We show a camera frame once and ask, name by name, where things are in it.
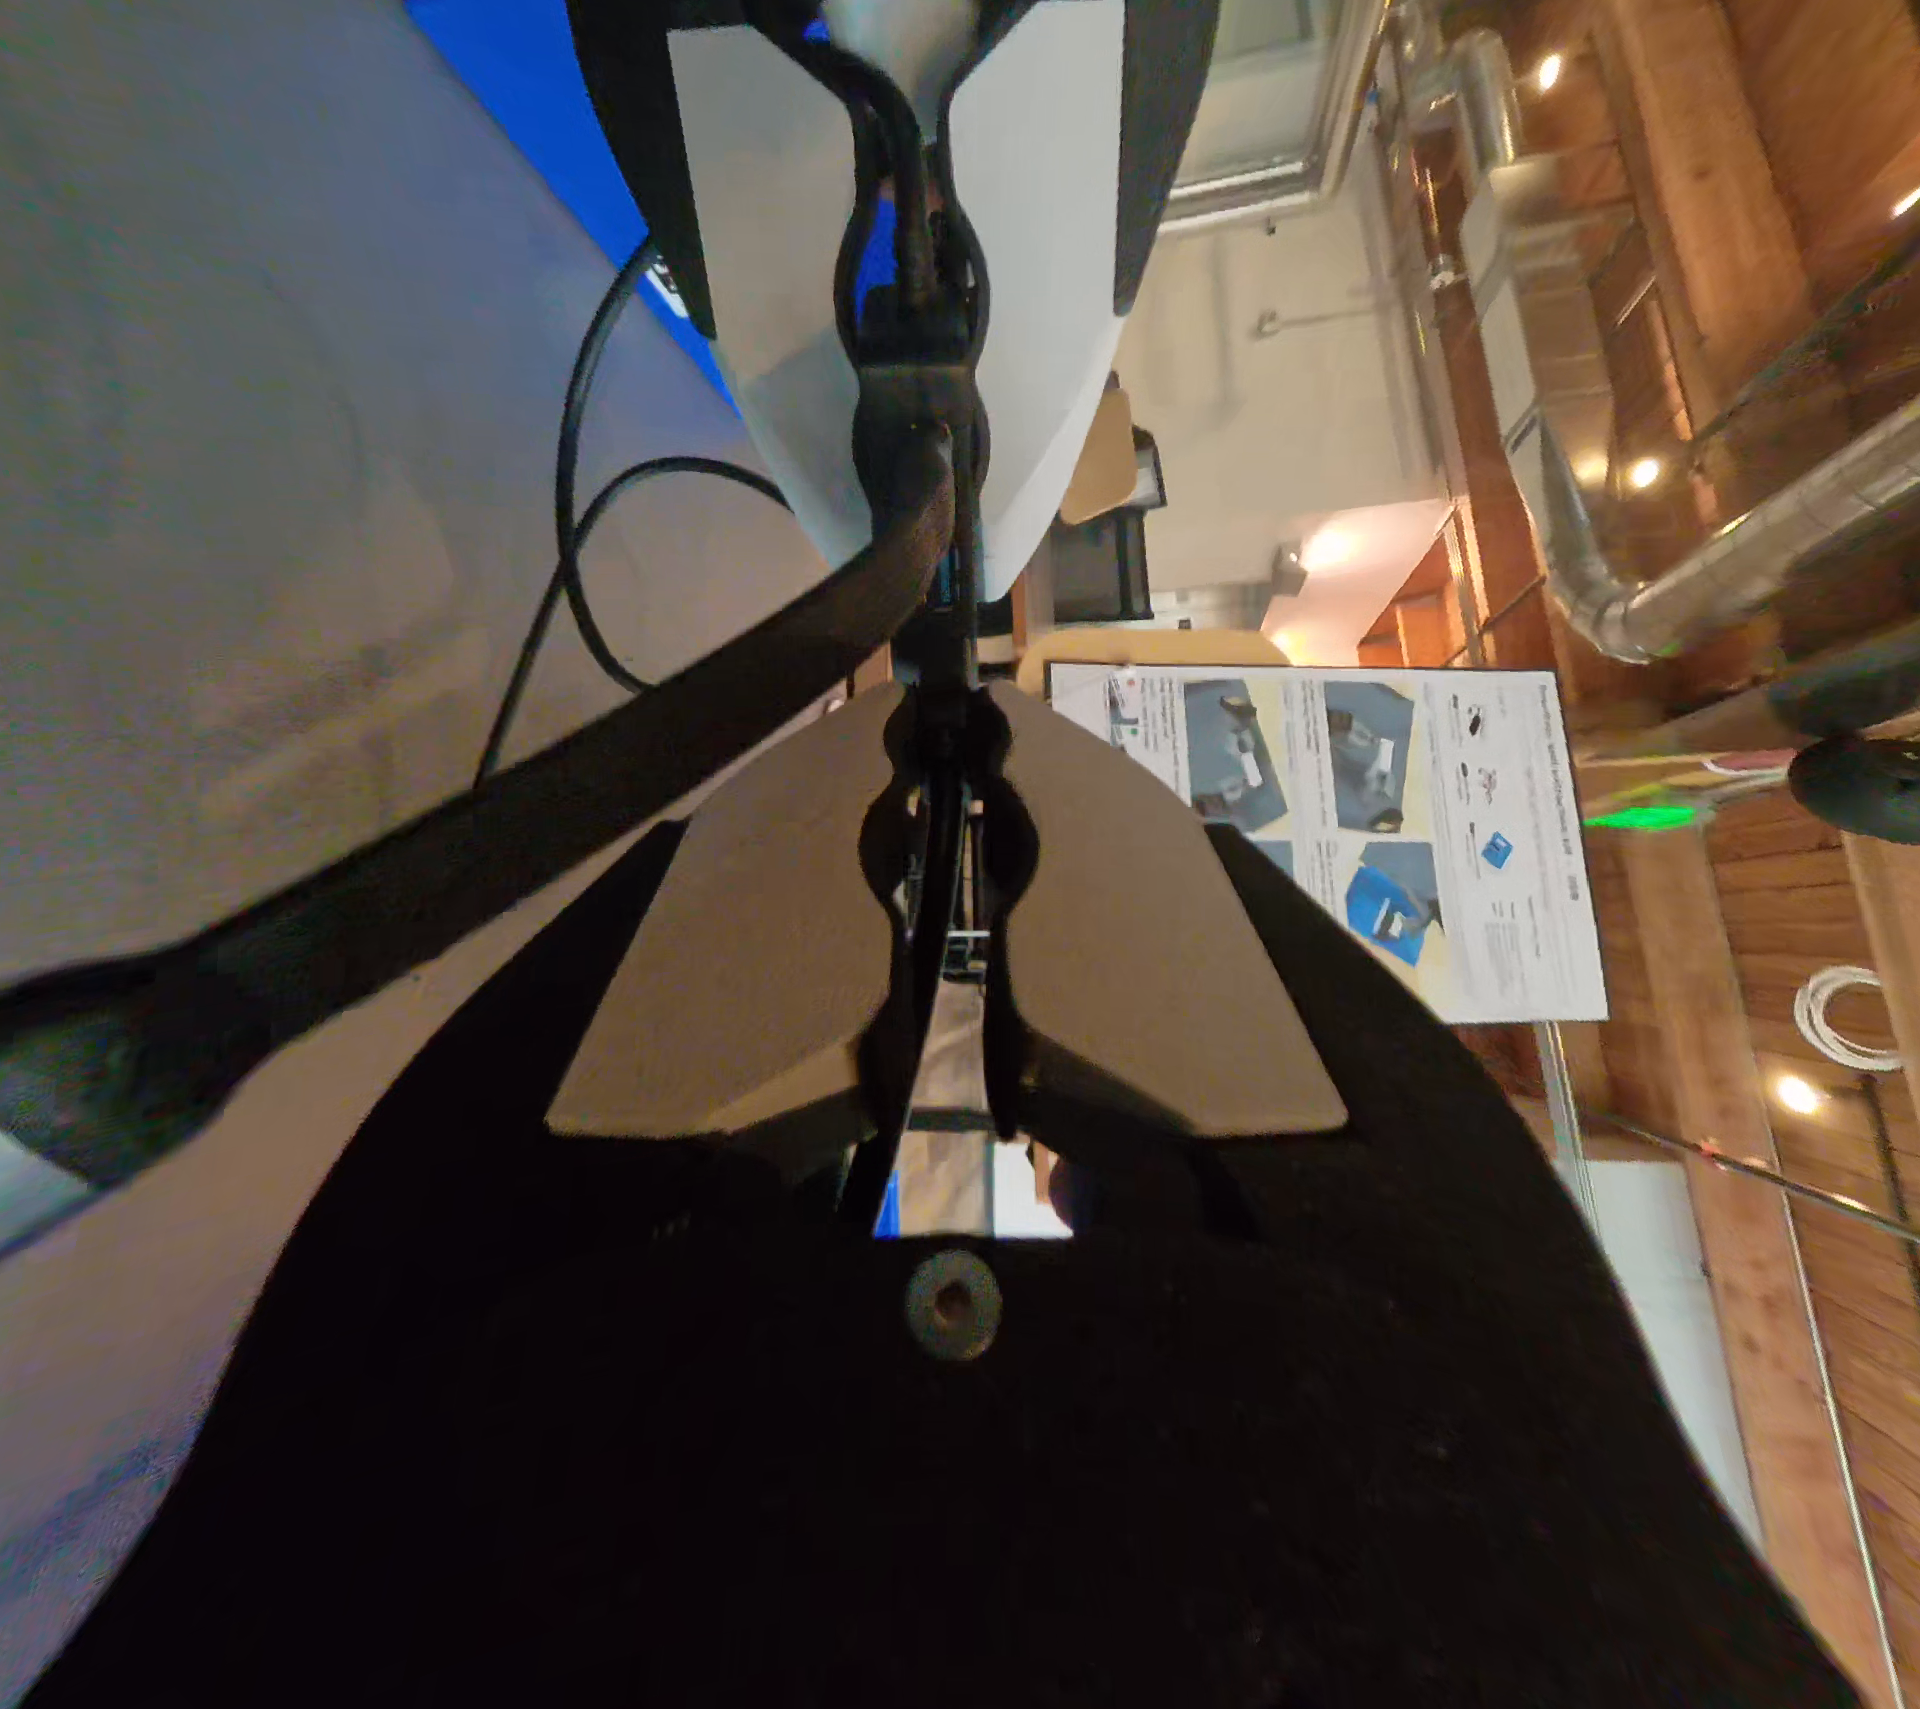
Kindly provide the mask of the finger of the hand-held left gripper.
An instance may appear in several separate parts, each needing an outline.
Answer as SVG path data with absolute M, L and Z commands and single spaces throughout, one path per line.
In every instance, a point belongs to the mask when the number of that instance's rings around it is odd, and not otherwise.
M 852 559 L 871 538 L 871 511 L 836 313 L 856 191 L 848 107 L 746 24 L 671 29 L 668 53 L 716 364 L 807 541 Z
M 1051 527 L 1112 369 L 1124 0 L 1041 0 L 959 82 L 957 207 L 987 284 L 976 389 L 979 591 L 1010 593 Z

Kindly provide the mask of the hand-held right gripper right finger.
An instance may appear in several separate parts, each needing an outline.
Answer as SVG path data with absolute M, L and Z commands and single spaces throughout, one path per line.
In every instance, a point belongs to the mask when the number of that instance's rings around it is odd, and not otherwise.
M 1202 1140 L 1317 1136 L 1348 1108 L 1202 818 L 1119 749 L 996 687 L 1032 862 L 1004 915 L 1019 1126 L 1092 1107 Z

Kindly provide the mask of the wooden board on clear stand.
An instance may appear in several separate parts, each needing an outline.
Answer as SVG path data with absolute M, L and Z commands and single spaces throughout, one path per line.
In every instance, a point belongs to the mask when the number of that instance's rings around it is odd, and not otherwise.
M 1112 371 L 1060 503 L 1064 527 L 1081 527 L 1132 504 L 1139 463 L 1133 422 L 1132 401 Z

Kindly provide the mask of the silver ventilation duct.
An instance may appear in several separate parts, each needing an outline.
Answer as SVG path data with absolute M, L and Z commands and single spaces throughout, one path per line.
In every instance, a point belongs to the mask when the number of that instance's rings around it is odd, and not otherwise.
M 1598 655 L 1647 664 L 1764 610 L 1805 564 L 1878 536 L 1918 494 L 1918 401 L 1819 460 L 1642 582 L 1611 571 L 1572 465 L 1540 408 L 1504 442 L 1551 600 Z

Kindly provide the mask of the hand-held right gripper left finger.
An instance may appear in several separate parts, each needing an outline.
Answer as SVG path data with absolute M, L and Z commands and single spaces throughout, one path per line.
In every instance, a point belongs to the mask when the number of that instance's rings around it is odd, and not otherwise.
M 862 1120 L 896 927 L 860 865 L 900 687 L 743 762 L 683 822 L 543 1123 L 569 1138 L 801 1145 Z

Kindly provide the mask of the instruction sign on stand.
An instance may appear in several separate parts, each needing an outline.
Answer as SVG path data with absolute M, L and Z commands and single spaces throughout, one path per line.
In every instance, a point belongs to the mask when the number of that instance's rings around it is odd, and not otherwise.
M 1245 834 L 1447 1025 L 1609 1013 L 1551 670 L 1046 662 L 1061 716 Z

